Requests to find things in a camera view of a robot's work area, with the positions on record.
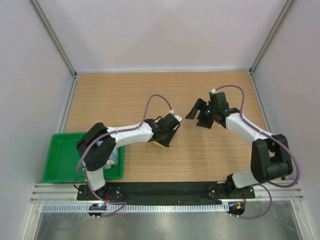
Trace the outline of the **yellow green patterned towel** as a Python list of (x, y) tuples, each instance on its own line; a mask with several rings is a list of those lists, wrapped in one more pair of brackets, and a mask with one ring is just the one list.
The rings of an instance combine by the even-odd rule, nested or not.
[(161, 143), (157, 142), (157, 141), (152, 141), (153, 144), (157, 145), (160, 148), (167, 148), (166, 146), (162, 145)]

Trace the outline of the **blue polka dot towel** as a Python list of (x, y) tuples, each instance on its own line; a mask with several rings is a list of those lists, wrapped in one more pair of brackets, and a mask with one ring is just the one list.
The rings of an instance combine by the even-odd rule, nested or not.
[(118, 164), (118, 149), (114, 143), (98, 140), (97, 145), (97, 166), (104, 170), (111, 169)]

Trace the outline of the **green plastic tray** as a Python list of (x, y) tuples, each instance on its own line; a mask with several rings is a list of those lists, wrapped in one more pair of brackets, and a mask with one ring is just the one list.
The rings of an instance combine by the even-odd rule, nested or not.
[[(84, 172), (76, 171), (80, 156), (76, 144), (85, 135), (78, 133), (58, 133), (51, 138), (48, 156), (44, 167), (42, 181), (44, 183), (73, 183), (84, 180)], [(91, 180), (104, 177), (105, 180), (119, 180), (124, 176), (125, 148), (119, 147), (118, 164), (111, 169), (99, 169), (95, 172), (87, 172)]]

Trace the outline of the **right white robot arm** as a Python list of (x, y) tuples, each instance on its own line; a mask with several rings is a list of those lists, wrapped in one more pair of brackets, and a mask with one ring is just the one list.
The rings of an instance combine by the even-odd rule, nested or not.
[(186, 119), (197, 119), (197, 126), (207, 129), (217, 123), (251, 146), (250, 166), (226, 178), (225, 192), (229, 197), (237, 198), (246, 187), (292, 174), (292, 158), (284, 135), (273, 135), (254, 125), (240, 109), (229, 106), (224, 92), (211, 92), (209, 97), (209, 101), (197, 99)]

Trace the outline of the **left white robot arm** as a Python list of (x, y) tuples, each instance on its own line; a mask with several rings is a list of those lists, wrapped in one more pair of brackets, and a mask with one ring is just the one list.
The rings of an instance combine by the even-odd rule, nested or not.
[(80, 157), (76, 171), (84, 166), (88, 194), (95, 200), (101, 200), (105, 196), (103, 167), (113, 150), (147, 142), (168, 148), (182, 120), (181, 116), (170, 112), (165, 117), (143, 119), (139, 124), (123, 127), (106, 127), (102, 122), (96, 123), (76, 144)]

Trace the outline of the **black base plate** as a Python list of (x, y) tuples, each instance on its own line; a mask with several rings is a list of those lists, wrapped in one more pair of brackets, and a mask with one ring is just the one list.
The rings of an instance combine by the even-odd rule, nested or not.
[(200, 206), (220, 200), (254, 199), (253, 187), (230, 189), (225, 182), (108, 182), (96, 191), (103, 200), (132, 206)]

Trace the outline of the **aluminium front rail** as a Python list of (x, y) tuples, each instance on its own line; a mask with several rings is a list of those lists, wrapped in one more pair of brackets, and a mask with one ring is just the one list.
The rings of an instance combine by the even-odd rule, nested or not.
[[(304, 197), (299, 185), (291, 188), (279, 188), (266, 183), (264, 187), (253, 188), (255, 198), (247, 197), (247, 201), (267, 201), (268, 193), (273, 201), (303, 201)], [(77, 200), (78, 190), (72, 183), (37, 183), (32, 191), (30, 203), (71, 203)]]

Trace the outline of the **right aluminium frame post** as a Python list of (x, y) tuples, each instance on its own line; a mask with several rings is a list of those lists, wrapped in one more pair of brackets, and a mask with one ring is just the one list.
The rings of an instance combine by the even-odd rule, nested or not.
[(267, 50), (271, 46), (272, 42), (275, 40), (279, 30), (281, 29), (282, 25), (284, 24), (286, 18), (288, 17), (290, 11), (294, 7), (296, 0), (286, 0), (284, 2), (283, 7), (281, 8), (279, 14), (277, 15), (270, 31), (268, 32), (259, 52), (254, 59), (250, 69), (249, 74), (252, 76), (257, 69), (258, 65), (260, 64), (261, 60), (263, 59), (264, 55), (266, 54)]

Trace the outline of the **aluminium frame post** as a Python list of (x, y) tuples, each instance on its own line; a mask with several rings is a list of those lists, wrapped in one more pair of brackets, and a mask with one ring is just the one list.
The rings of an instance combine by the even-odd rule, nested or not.
[(279, 30), (281, 29), (282, 25), (284, 24), (286, 18), (288, 17), (290, 11), (294, 7), (296, 0), (286, 0), (284, 2), (283, 7), (281, 8), (279, 14), (277, 15), (270, 31), (268, 32), (259, 52), (254, 59), (250, 69), (249, 74), (252, 76), (257, 69), (258, 65), (260, 64), (261, 60), (263, 59), (264, 55), (266, 54), (267, 50), (271, 46), (272, 42), (275, 40)]
[(28, 1), (30, 3), (30, 5), (32, 6), (35, 14), (37, 15), (37, 17), (39, 18), (41, 24), (43, 25), (45, 31), (47, 32), (51, 42), (53, 43), (54, 47), (56, 48), (58, 54), (60, 55), (63, 63), (65, 64), (65, 66), (67, 67), (68, 71), (70, 72), (71, 76), (73, 78), (77, 77), (77, 72), (74, 69), (71, 61), (69, 60), (62, 44), (60, 43), (50, 21), (48, 20), (45, 12), (43, 11), (40, 3), (38, 0), (29, 0)]

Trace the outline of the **left aluminium frame post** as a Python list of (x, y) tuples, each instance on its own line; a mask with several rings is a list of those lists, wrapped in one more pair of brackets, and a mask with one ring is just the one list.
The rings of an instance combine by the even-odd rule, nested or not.
[(30, 5), (32, 6), (35, 14), (37, 15), (37, 17), (39, 18), (41, 24), (43, 25), (45, 31), (47, 32), (51, 42), (53, 43), (54, 47), (56, 48), (58, 54), (60, 55), (63, 63), (65, 64), (65, 66), (67, 67), (68, 71), (70, 72), (71, 76), (73, 78), (77, 77), (77, 72), (74, 69), (71, 61), (69, 60), (62, 44), (60, 43), (50, 21), (48, 20), (45, 12), (43, 11), (40, 3), (38, 0), (29, 0), (28, 1), (30, 3)]

